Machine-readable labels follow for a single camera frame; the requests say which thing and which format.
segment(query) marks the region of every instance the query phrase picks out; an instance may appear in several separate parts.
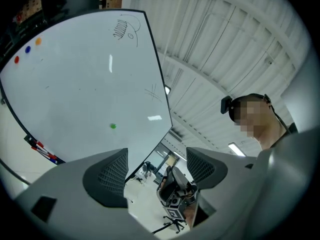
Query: whiteboard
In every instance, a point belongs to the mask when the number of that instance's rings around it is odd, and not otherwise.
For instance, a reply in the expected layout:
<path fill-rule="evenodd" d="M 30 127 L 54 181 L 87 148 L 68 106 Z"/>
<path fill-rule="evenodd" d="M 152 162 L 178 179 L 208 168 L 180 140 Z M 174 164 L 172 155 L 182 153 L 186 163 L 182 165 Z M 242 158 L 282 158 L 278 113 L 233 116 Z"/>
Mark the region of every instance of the whiteboard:
<path fill-rule="evenodd" d="M 142 11 L 103 10 L 57 23 L 23 45 L 0 79 L 19 123 L 65 162 L 128 148 L 130 175 L 172 127 Z"/>

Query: black shirt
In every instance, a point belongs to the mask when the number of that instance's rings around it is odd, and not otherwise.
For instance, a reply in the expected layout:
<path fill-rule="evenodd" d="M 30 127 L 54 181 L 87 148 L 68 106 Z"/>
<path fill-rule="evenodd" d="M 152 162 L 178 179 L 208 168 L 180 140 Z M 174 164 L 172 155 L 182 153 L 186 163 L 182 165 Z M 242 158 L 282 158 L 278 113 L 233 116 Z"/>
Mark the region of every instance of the black shirt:
<path fill-rule="evenodd" d="M 298 132 L 297 127 L 296 127 L 296 125 L 295 125 L 294 122 L 290 125 L 289 131 L 290 131 L 292 134 Z M 286 133 L 285 133 L 284 135 L 282 135 L 275 143 L 273 143 L 273 145 L 272 145 L 270 148 L 274 148 L 280 140 L 282 140 L 284 137 L 286 137 L 286 136 L 288 136 L 288 135 L 290 135 L 290 133 L 289 133 L 289 132 L 286 132 Z"/>

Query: blue magnet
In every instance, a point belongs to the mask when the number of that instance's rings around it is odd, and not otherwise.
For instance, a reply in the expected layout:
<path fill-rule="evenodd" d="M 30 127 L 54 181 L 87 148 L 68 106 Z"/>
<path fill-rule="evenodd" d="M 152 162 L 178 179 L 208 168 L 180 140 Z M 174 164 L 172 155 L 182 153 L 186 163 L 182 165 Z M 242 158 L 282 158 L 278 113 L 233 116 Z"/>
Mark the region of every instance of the blue magnet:
<path fill-rule="evenodd" d="M 31 50 L 31 47 L 30 47 L 30 46 L 27 46 L 27 47 L 25 48 L 25 53 L 28 54 L 28 53 L 30 52 L 30 50 Z"/>

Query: neck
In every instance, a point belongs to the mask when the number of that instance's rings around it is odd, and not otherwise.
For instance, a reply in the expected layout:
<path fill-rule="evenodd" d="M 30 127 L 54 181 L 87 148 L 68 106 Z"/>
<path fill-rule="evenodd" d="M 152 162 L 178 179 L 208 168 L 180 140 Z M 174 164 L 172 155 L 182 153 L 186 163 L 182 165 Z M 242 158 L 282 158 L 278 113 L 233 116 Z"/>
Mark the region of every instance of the neck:
<path fill-rule="evenodd" d="M 262 150 L 269 149 L 282 135 L 286 133 L 284 126 L 274 118 L 261 132 L 254 138 L 260 143 Z"/>

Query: ceiling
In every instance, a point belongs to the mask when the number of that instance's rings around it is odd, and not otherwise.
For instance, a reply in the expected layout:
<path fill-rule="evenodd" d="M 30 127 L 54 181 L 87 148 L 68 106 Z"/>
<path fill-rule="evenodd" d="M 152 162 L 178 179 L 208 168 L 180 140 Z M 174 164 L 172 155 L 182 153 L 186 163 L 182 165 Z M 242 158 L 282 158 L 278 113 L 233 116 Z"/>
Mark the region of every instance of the ceiling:
<path fill-rule="evenodd" d="M 220 113 L 227 95 L 268 94 L 282 120 L 293 122 L 280 94 L 311 41 L 287 0 L 131 0 L 130 7 L 146 12 L 171 88 L 174 133 L 162 140 L 171 151 L 232 154 L 228 144 L 234 142 L 257 157 L 260 145 Z"/>

